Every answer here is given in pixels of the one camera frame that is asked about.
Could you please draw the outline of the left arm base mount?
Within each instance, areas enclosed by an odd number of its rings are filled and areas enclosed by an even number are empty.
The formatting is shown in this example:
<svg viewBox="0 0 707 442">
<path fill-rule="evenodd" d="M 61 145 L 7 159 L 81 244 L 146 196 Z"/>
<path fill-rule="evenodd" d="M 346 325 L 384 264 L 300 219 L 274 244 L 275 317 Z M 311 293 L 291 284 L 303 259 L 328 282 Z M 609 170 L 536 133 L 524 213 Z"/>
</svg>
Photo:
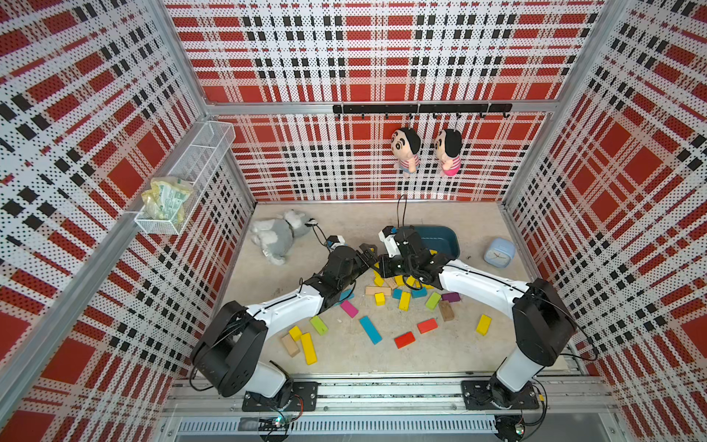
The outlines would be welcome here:
<svg viewBox="0 0 707 442">
<path fill-rule="evenodd" d="M 246 392 L 242 403 L 243 412 L 313 412 L 316 409 L 319 392 L 318 382 L 288 380 L 272 398 L 259 393 Z"/>
</svg>

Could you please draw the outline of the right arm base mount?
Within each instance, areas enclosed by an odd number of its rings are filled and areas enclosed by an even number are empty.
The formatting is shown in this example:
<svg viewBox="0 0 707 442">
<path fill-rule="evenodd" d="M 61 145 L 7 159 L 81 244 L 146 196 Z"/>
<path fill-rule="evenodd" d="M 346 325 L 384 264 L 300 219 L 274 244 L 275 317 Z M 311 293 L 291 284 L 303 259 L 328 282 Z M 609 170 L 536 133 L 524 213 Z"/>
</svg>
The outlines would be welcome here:
<svg viewBox="0 0 707 442">
<path fill-rule="evenodd" d="M 508 390 L 496 378 L 466 380 L 461 383 L 467 410 L 539 410 L 539 396 L 528 381 L 519 392 Z"/>
</svg>

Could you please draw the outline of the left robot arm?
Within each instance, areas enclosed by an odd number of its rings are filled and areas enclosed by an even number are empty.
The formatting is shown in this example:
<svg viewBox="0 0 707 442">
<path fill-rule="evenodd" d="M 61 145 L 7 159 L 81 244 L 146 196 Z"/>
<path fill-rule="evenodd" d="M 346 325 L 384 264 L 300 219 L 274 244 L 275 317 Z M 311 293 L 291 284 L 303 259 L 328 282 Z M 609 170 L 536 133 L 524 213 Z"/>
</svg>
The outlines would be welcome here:
<svg viewBox="0 0 707 442">
<path fill-rule="evenodd" d="M 284 407 L 292 395 L 292 378 L 276 364 L 261 361 L 263 346 L 301 320 L 342 302 L 342 293 L 377 263 L 376 252 L 369 244 L 357 250 L 339 245 L 324 267 L 293 291 L 250 306 L 224 304 L 191 350 L 189 378 L 201 373 L 222 397 L 248 392 Z"/>
</svg>

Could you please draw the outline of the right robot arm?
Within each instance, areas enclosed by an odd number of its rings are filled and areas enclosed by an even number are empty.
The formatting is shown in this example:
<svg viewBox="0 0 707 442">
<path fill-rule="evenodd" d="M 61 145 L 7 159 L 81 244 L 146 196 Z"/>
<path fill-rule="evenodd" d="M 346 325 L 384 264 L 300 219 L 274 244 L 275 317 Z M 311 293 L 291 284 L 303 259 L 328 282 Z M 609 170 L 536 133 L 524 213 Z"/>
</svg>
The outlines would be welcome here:
<svg viewBox="0 0 707 442">
<path fill-rule="evenodd" d="M 491 378 L 493 392 L 516 395 L 555 364 L 578 326 L 554 287 L 538 278 L 526 283 L 495 276 L 443 252 L 432 253 L 413 227 L 379 232 L 385 276 L 412 276 L 424 285 L 472 298 L 513 320 L 516 348 Z"/>
</svg>

